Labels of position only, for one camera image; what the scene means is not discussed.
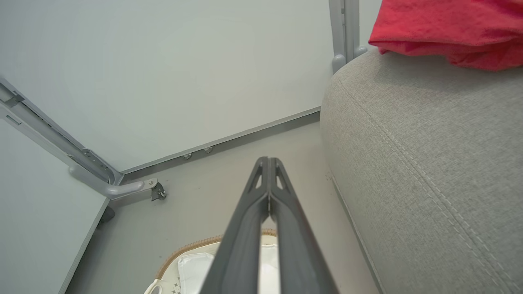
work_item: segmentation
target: gray fabric sofa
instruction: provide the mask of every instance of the gray fabric sofa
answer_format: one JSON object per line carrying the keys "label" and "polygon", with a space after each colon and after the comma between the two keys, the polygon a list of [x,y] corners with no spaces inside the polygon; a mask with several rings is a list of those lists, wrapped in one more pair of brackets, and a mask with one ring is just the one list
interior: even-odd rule
{"label": "gray fabric sofa", "polygon": [[371,50],[332,78],[321,128],[383,292],[521,292],[523,69]]}

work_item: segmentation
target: sofa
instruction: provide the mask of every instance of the sofa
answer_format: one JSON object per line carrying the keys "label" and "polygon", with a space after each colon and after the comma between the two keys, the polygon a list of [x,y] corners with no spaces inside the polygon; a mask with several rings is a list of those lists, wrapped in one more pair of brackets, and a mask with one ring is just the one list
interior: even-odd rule
{"label": "sofa", "polygon": [[321,132],[383,293],[522,291],[522,68],[369,50],[333,76]]}

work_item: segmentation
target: gray upholstery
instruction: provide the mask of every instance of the gray upholstery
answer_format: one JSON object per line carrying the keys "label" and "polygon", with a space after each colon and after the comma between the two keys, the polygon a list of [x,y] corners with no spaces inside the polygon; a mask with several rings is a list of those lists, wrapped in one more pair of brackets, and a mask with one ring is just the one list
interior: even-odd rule
{"label": "gray upholstery", "polygon": [[523,289],[523,70],[377,50],[332,79],[326,155],[385,293]]}

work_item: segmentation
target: folded red shirt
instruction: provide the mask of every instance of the folded red shirt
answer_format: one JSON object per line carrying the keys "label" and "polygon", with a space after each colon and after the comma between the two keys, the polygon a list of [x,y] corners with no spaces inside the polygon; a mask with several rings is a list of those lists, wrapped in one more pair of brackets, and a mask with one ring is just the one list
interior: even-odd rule
{"label": "folded red shirt", "polygon": [[383,0],[369,44],[457,66],[523,65],[523,0]]}

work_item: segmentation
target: floor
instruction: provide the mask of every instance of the floor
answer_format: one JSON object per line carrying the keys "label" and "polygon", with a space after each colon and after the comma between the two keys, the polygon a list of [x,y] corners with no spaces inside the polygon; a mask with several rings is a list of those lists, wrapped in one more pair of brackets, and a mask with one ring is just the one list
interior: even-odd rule
{"label": "floor", "polygon": [[[116,216],[95,232],[68,294],[142,294],[178,248],[223,234],[257,158],[282,160],[339,292],[378,293],[325,161],[319,123],[270,135],[143,179],[168,192],[114,204]],[[268,220],[263,228],[275,229]]]}

